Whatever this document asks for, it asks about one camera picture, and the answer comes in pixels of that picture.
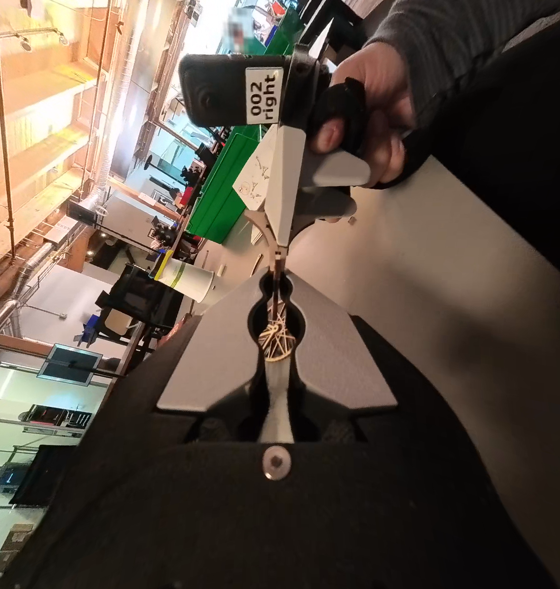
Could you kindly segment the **grey framed panel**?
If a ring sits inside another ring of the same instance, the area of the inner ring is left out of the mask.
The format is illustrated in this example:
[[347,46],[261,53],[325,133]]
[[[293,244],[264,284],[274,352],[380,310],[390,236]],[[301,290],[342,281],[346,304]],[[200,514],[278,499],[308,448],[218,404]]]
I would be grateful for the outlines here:
[[100,353],[56,343],[36,377],[66,385],[88,387],[102,359],[103,355]]

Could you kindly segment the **small blue object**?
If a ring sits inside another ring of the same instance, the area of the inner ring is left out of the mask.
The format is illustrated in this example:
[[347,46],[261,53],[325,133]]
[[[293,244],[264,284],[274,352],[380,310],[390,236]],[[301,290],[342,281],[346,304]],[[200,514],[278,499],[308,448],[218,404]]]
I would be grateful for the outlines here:
[[96,341],[98,337],[97,323],[99,319],[99,315],[91,314],[87,318],[87,321],[83,323],[83,332],[75,337],[77,347],[85,345],[86,348],[89,348]]

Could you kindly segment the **person's torso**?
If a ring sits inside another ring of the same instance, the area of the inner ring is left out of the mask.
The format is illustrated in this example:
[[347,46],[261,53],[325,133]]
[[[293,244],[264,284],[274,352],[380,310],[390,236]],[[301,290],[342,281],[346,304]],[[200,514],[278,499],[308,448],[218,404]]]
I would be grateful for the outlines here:
[[560,272],[560,22],[443,108],[431,154]]

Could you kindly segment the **wooden bicycle model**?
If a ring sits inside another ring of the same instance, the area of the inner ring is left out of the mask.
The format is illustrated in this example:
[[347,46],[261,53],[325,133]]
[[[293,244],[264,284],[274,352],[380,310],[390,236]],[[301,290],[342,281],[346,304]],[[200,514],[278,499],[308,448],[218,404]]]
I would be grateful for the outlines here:
[[281,362],[290,357],[296,338],[286,326],[286,305],[279,301],[276,319],[272,319],[272,306],[268,309],[268,324],[258,337],[258,345],[266,363]]

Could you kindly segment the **instruction booklet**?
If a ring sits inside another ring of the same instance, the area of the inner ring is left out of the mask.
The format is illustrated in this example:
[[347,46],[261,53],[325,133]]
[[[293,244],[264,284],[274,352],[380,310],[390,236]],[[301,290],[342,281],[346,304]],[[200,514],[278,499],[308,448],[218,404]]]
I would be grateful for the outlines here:
[[258,211],[263,207],[269,186],[270,168],[278,125],[272,124],[263,134],[255,151],[249,156],[232,188],[247,210]]

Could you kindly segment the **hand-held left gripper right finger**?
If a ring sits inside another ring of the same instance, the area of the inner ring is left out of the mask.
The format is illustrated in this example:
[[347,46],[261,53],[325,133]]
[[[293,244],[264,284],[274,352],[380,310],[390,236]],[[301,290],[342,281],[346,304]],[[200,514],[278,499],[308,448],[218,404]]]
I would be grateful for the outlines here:
[[397,400],[348,312],[295,273],[285,277],[291,351],[288,415],[296,441],[394,410]]

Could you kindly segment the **forked wooden model part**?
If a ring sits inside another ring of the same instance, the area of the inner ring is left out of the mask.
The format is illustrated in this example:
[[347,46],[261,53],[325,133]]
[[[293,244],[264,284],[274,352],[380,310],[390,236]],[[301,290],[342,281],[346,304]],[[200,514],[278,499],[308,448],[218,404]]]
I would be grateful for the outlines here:
[[295,215],[292,220],[291,230],[287,246],[278,245],[276,237],[271,229],[267,215],[263,211],[245,210],[244,216],[262,233],[269,251],[269,266],[273,266],[276,260],[285,262],[292,241],[305,228],[313,225],[317,218],[312,215]]

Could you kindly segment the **person's right forearm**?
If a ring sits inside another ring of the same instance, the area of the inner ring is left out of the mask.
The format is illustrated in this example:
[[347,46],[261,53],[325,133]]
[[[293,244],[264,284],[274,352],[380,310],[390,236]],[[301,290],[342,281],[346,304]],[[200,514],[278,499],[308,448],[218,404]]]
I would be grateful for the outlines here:
[[365,46],[401,56],[422,129],[508,41],[558,12],[560,1],[396,1]]

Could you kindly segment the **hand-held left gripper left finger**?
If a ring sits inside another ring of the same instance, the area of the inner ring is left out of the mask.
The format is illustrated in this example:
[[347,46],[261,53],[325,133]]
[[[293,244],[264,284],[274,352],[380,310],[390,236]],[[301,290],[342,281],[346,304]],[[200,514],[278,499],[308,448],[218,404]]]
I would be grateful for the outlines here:
[[269,394],[257,340],[271,280],[260,269],[203,313],[157,401],[160,411],[217,418],[232,438],[258,440]]

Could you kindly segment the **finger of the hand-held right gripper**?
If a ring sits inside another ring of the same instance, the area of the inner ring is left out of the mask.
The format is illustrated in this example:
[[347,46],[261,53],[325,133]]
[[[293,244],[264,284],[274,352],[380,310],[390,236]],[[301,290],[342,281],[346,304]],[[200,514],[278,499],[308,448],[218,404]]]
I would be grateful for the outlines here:
[[305,146],[304,130],[288,125],[278,127],[264,211],[281,247],[289,245]]

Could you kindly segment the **silver ventilation duct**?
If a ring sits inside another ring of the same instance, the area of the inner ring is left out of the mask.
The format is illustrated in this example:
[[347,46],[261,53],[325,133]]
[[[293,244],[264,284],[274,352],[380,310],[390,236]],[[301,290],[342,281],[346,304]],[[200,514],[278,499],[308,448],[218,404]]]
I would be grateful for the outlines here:
[[22,338],[20,328],[20,309],[25,304],[26,292],[29,283],[40,269],[48,263],[54,264],[63,259],[67,253],[67,247],[56,247],[46,241],[38,251],[19,268],[11,287],[10,296],[0,308],[0,332],[6,324],[10,325],[11,334]]

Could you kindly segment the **green plastic bin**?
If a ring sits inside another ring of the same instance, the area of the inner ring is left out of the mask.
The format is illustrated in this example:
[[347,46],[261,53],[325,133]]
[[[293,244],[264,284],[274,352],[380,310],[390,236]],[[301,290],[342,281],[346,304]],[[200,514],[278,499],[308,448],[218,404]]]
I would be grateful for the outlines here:
[[268,129],[268,125],[232,129],[195,202],[188,233],[223,244],[246,208],[233,183]]

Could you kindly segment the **person's right hand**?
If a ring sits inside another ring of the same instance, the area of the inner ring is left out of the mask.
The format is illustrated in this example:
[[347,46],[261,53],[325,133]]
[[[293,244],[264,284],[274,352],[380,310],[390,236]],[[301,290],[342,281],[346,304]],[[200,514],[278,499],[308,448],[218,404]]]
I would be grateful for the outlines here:
[[406,64],[395,48],[373,42],[337,66],[330,85],[342,84],[347,78],[365,88],[368,122],[361,158],[370,167],[370,178],[364,187],[390,183],[404,168],[402,135],[416,124]]

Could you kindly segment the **black equipment cart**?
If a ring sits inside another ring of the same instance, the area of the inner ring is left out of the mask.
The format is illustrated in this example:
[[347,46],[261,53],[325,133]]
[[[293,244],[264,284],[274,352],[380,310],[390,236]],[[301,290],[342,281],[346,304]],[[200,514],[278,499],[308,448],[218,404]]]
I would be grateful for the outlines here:
[[159,341],[173,331],[182,302],[180,292],[128,263],[110,291],[101,291],[97,298],[100,314],[94,331],[105,339],[123,343],[143,326],[144,335]]

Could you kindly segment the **white paper cup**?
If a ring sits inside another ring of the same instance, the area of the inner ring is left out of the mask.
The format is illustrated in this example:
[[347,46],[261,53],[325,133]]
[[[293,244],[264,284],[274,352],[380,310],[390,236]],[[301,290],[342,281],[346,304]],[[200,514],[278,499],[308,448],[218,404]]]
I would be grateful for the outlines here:
[[171,254],[167,253],[154,279],[197,303],[203,302],[212,287],[214,272],[174,259]]

